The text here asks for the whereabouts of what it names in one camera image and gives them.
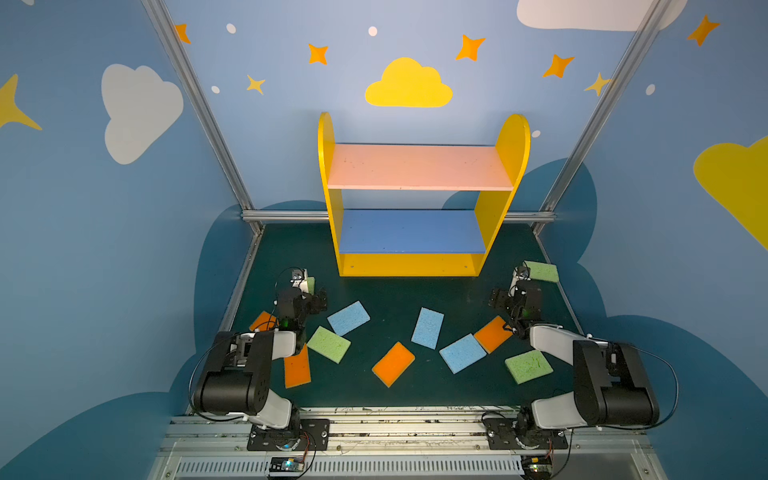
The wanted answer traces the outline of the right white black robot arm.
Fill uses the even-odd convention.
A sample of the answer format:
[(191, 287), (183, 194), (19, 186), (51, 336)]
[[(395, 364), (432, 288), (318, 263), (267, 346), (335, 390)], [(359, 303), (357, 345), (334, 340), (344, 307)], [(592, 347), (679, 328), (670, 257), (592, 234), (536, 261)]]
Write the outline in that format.
[[(540, 300), (541, 288), (533, 280), (518, 280), (506, 290), (495, 288), (489, 299), (492, 308), (507, 314), (506, 331), (528, 341), (534, 352), (572, 367), (572, 390), (523, 407), (515, 425), (518, 435), (587, 427), (648, 430), (673, 418), (679, 406), (680, 381), (670, 362), (630, 343), (579, 335), (547, 324), (541, 319)], [(665, 415), (643, 354), (663, 363), (672, 374), (673, 403)]]

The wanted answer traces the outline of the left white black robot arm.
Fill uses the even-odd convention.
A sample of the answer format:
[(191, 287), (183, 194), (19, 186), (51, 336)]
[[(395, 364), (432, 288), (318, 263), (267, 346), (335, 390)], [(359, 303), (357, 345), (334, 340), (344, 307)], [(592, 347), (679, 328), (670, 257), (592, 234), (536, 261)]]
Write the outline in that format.
[(188, 386), (190, 408), (221, 422), (243, 417), (263, 430), (299, 432), (298, 410), (271, 390), (273, 362), (298, 356), (306, 344), (307, 317), (327, 310), (324, 289), (290, 287), (277, 295), (277, 319), (266, 331), (220, 332)]

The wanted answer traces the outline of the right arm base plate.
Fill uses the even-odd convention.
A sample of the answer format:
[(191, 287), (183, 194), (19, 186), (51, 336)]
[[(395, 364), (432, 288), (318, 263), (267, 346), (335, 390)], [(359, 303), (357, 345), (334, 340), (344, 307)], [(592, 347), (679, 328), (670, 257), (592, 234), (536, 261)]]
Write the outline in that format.
[(481, 420), (491, 450), (567, 450), (566, 435), (559, 430), (544, 430), (534, 424), (489, 417)]

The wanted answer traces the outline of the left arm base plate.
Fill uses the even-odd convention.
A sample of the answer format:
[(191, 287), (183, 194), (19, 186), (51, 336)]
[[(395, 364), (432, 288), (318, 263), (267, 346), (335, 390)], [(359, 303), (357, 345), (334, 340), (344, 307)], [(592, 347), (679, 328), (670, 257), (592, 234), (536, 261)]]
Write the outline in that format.
[(300, 418), (286, 429), (262, 429), (253, 425), (246, 449), (257, 452), (326, 451), (330, 437), (330, 420)]

